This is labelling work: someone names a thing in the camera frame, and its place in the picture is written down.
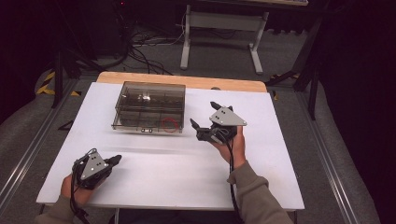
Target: hand-mounted device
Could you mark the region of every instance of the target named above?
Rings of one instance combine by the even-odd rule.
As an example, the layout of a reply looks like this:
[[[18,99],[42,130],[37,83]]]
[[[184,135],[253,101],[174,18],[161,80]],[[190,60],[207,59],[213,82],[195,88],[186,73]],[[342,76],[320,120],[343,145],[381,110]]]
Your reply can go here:
[[[239,118],[232,106],[221,106],[215,102],[210,102],[217,111],[209,118],[213,124],[210,128],[201,128],[197,122],[190,119],[192,128],[197,131],[199,141],[226,144],[236,136],[236,126],[248,125],[246,121]]]
[[[78,207],[74,197],[75,191],[78,188],[94,189],[102,180],[110,176],[113,166],[119,164],[120,160],[121,155],[103,160],[97,149],[93,148],[75,161],[72,168],[70,208],[84,224],[89,224],[85,218],[88,214]]]

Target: forearm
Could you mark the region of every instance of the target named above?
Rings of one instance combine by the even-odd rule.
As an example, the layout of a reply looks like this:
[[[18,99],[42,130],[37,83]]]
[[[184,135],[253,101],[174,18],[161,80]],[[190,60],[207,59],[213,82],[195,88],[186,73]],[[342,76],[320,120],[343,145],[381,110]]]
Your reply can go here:
[[[268,180],[256,175],[248,162],[235,169],[228,181],[236,184],[240,214],[246,224],[292,223],[268,189]]]
[[[73,217],[70,199],[61,195],[48,213],[35,218],[35,224],[73,224]]]

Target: white tabletop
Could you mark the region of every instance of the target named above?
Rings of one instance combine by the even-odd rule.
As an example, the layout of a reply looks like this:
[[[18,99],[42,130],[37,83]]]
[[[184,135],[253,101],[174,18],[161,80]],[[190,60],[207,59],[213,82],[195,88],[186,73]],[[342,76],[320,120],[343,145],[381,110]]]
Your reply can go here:
[[[63,178],[76,159],[95,147],[104,159],[121,154],[120,164],[102,184],[90,205],[163,209],[233,210],[228,163],[207,142],[195,137],[190,118],[209,127],[215,110],[210,101],[232,105],[247,121],[247,159],[288,210],[304,209],[289,153],[270,94],[186,89],[182,134],[143,135],[113,130],[121,84],[92,83],[73,127],[53,163],[38,203],[55,203]]]

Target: gray floor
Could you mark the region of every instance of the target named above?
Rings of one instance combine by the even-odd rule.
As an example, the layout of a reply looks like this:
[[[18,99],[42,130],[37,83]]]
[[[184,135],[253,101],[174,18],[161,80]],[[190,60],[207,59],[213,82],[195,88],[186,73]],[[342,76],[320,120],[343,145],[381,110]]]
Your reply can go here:
[[[249,32],[237,32],[232,39],[228,40],[206,32],[196,32],[191,38],[189,69],[186,71],[179,69],[181,43],[139,49],[148,59],[163,63],[168,71],[177,75],[268,80],[273,74],[283,74],[291,69],[304,43],[305,34],[272,35],[271,32],[265,32],[259,47],[259,56],[264,69],[264,75],[261,77],[255,75],[253,63],[247,51],[247,45],[252,38],[253,33]],[[147,72],[145,69],[131,69],[129,66],[143,67],[141,63],[128,59],[124,64],[111,70]],[[37,86],[42,83],[42,78],[37,81]],[[48,136],[39,147],[40,150],[32,166],[25,174],[5,212],[0,216],[0,223],[32,223],[38,214],[40,205],[35,203],[35,198],[67,136],[66,131],[58,131],[58,128],[76,117],[93,80],[94,77],[83,76],[75,87],[75,91],[82,91],[82,95],[67,97],[59,115],[50,126]],[[274,100],[274,107],[305,203],[305,210],[297,213],[298,221],[300,223],[346,223],[326,170],[319,158],[317,139],[304,116],[305,108],[299,104],[297,94],[290,88],[292,82],[293,80],[286,80],[280,87],[268,89],[276,91],[277,100]],[[37,95],[33,102],[17,111],[0,126],[1,186],[7,183],[13,168],[18,164],[50,112],[52,99],[52,95]],[[345,187],[346,195],[359,223],[379,223],[373,201],[332,120],[322,88],[319,88],[316,109],[315,124],[319,127],[332,163]],[[114,209],[89,208],[89,214],[91,223],[107,223],[114,214]]]

